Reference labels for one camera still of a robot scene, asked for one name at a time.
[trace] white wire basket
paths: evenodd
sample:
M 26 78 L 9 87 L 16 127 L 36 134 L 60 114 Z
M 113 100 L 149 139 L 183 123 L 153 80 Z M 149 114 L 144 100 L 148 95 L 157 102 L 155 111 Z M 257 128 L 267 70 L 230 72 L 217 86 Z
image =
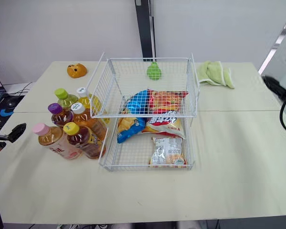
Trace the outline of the white wire basket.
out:
M 192 138 L 190 127 L 190 119 L 182 119 L 184 126 L 184 133 L 186 139 L 182 140 L 182 155 L 185 159 L 185 165 L 166 165 L 166 164 L 153 164 L 150 165 L 150 159 L 155 151 L 155 144 L 152 137 L 165 137 L 159 134 L 136 134 L 125 142 L 119 144 L 117 142 L 117 120 L 114 118 L 111 122 L 110 128 L 103 144 L 105 154 L 99 158 L 99 164 L 109 171 L 118 170 L 151 170 L 162 168 L 178 168 L 178 169 L 191 169 L 193 167 L 194 158 L 194 139 Z
M 102 146 L 102 151 L 106 150 L 106 152 L 99 158 L 99 164 L 110 171 L 158 168 L 191 169 L 194 164 L 194 140 L 189 128 L 197 114 L 200 91 L 193 55 L 190 58 L 105 59 L 103 53 L 86 86 L 88 90 L 102 60 L 105 60 L 105 66 L 90 99 L 92 118 L 111 118 Z M 147 75 L 147 68 L 152 62 L 157 62 L 161 69 L 162 75 L 159 80 L 152 80 Z M 124 114 L 123 110 L 129 99 L 146 89 L 159 92 L 186 92 L 187 95 L 181 101 L 178 112 L 152 114 L 147 108 L 139 114 Z M 94 96 L 100 101 L 98 107 L 92 107 L 95 106 L 92 101 Z M 119 118 L 160 116 L 181 118 L 185 134 L 185 139 L 182 141 L 182 154 L 186 162 L 184 165 L 150 165 L 150 159 L 155 150 L 152 137 L 161 137 L 159 134 L 136 134 L 123 143 L 117 142 Z
M 86 88 L 89 89 L 103 57 L 104 53 Z M 162 72 L 159 80 L 147 76 L 147 68 L 152 62 L 157 62 Z M 140 114 L 122 114 L 128 100 L 146 89 L 187 92 L 188 95 L 175 114 L 151 114 L 149 109 Z M 190 58 L 109 58 L 93 93 L 100 103 L 92 107 L 93 103 L 90 102 L 91 117 L 196 117 L 199 91 L 193 55 Z

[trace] plastic snack package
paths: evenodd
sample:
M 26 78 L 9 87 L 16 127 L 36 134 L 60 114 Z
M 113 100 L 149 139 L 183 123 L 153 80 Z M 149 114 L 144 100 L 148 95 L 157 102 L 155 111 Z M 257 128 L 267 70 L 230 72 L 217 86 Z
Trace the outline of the plastic snack package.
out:
M 147 110 L 147 90 L 141 91 L 128 100 L 123 114 L 144 114 Z M 118 143 L 124 142 L 145 128 L 146 118 L 124 117 L 118 122 Z
M 150 159 L 150 165 L 186 165 L 182 154 L 182 138 L 153 137 L 155 151 Z
M 131 114 L 145 114 L 148 112 L 148 90 L 141 91 L 135 94 L 128 100 L 126 108 Z
M 148 106 L 153 114 L 163 114 L 167 111 L 179 111 L 183 98 L 188 94 L 187 91 L 158 92 L 148 90 Z
M 172 117 L 152 117 L 146 122 L 142 133 L 157 133 L 162 135 L 178 136 L 185 139 L 184 128 L 180 118 L 176 118 L 176 111 L 164 113 Z
M 145 124 L 145 118 L 120 118 L 118 123 L 118 143 L 122 143 L 134 134 L 142 131 L 145 128 Z

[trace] pink label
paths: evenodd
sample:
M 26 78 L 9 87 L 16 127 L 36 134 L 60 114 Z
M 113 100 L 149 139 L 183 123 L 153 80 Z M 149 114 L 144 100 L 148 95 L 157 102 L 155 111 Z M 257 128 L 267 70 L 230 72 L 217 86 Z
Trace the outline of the pink label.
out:
M 57 142 L 47 147 L 65 159 L 74 159 L 82 153 L 80 149 L 77 149 L 68 143 L 67 135 L 65 133 Z

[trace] beige table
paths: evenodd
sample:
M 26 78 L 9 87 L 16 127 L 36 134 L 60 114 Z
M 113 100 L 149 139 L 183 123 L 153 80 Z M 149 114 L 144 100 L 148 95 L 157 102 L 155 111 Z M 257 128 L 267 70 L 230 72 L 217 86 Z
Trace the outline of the beige table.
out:
M 53 62 L 16 107 L 15 112 L 48 112 L 48 105 L 57 101 L 54 95 L 57 88 L 63 87 L 69 93 L 76 94 L 77 88 L 85 87 L 97 62 L 81 62 L 89 72 L 78 79 L 72 79 L 67 75 L 66 68 L 72 63 L 76 62 Z M 223 65 L 231 68 L 236 89 L 212 85 L 201 86 L 199 111 L 280 110 L 279 103 L 251 63 L 223 63 Z M 103 66 L 102 62 L 91 83 L 91 93 L 100 78 Z
M 278 111 L 199 112 L 192 170 L 108 172 L 67 161 L 32 134 L 46 113 L 15 113 L 27 130 L 0 152 L 0 212 L 10 223 L 117 223 L 286 215 L 286 132 Z

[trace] cloth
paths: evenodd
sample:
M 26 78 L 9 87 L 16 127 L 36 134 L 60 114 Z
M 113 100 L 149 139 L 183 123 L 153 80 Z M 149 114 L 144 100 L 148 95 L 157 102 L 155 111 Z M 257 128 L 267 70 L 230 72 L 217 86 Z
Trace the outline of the cloth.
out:
M 231 78 L 231 69 L 224 68 L 220 61 L 206 61 L 198 68 L 198 80 L 200 83 L 209 83 L 215 86 L 228 86 L 235 88 Z

